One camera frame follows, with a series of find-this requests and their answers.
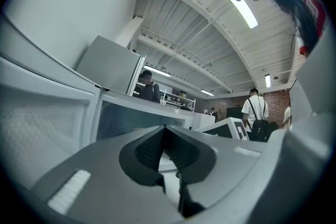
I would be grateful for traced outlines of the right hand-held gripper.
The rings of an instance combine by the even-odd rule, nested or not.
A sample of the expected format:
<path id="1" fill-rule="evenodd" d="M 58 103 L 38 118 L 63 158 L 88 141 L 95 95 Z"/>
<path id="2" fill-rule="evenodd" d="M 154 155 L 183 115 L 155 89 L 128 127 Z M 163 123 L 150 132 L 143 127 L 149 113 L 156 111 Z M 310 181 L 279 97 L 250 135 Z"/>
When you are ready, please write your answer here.
<path id="1" fill-rule="evenodd" d="M 226 118 L 212 125 L 196 129 L 196 131 L 209 135 L 249 141 L 249 136 L 245 130 L 242 120 L 232 117 Z"/>

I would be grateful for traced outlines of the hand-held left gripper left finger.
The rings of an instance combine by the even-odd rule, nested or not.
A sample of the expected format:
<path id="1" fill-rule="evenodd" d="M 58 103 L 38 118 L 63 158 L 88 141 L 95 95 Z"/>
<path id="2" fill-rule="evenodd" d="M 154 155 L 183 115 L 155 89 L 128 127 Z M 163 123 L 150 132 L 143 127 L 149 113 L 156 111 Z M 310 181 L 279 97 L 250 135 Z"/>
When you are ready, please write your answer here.
<path id="1" fill-rule="evenodd" d="M 62 221 L 176 223 L 183 220 L 160 185 L 141 185 L 121 168 L 122 148 L 150 127 L 94 142 L 47 172 L 32 192 Z"/>

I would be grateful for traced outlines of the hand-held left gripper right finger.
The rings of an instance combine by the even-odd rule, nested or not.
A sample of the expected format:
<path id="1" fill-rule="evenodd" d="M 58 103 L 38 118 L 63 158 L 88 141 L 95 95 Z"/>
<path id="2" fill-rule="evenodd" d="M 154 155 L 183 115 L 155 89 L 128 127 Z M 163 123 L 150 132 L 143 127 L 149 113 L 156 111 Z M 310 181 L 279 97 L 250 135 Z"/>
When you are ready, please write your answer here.
<path id="1" fill-rule="evenodd" d="M 187 218 L 224 198 L 256 164 L 264 142 L 235 140 L 172 126 L 164 129 L 165 151 L 180 181 L 178 211 Z"/>

